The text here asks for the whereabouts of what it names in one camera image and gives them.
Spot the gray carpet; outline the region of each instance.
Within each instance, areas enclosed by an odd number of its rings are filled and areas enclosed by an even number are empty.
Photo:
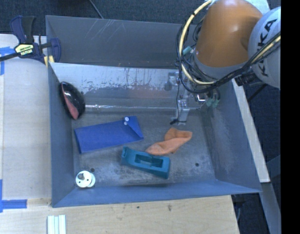
[[[92,0],[105,19],[184,23],[204,0]],[[268,0],[270,8],[281,0]],[[10,33],[9,22],[17,15],[37,17],[34,35],[45,35],[45,15],[98,18],[89,0],[0,0],[0,33]],[[247,98],[258,87],[245,86]],[[249,103],[266,161],[280,154],[280,91],[267,86]],[[273,179],[281,206],[280,176]],[[268,234],[258,194],[242,195],[241,234]]]

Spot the black cable cord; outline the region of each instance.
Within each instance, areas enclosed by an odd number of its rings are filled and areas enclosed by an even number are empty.
[[[258,95],[265,87],[267,86],[267,84],[263,84],[262,86],[260,86],[259,89],[257,89],[255,91],[255,93],[252,94],[252,96],[247,100],[247,102],[250,102],[256,95]]]
[[[104,19],[104,17],[101,15],[100,11],[98,10],[98,8],[95,6],[95,4],[92,2],[92,0],[89,0],[89,2],[92,4],[92,6],[94,7],[95,11],[98,13],[98,15],[101,17],[101,19]]]

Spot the wireless mouse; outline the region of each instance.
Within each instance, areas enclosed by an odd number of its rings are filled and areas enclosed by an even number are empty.
[[[75,120],[78,119],[85,111],[85,101],[82,94],[66,81],[60,83],[59,94],[68,115]]]

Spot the orange sock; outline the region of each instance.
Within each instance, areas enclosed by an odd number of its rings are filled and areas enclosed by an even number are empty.
[[[164,141],[154,143],[145,152],[157,156],[174,153],[191,138],[192,132],[180,131],[172,127],[165,134]]]

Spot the bin floor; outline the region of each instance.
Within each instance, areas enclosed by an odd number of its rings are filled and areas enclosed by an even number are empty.
[[[72,121],[72,128],[108,123],[121,120],[125,116],[136,116],[144,140],[127,143],[126,146],[144,151],[158,141],[163,141],[165,133],[175,127],[193,132],[191,140],[182,145],[170,157],[169,178],[164,179],[147,172],[121,165],[123,145],[94,150],[80,154],[74,132],[74,172],[91,171],[96,177],[95,186],[147,185],[176,182],[204,181],[215,179],[209,150],[205,141],[200,111],[190,111],[186,125],[170,125],[175,111],[134,111],[134,112],[85,112],[80,119]]]

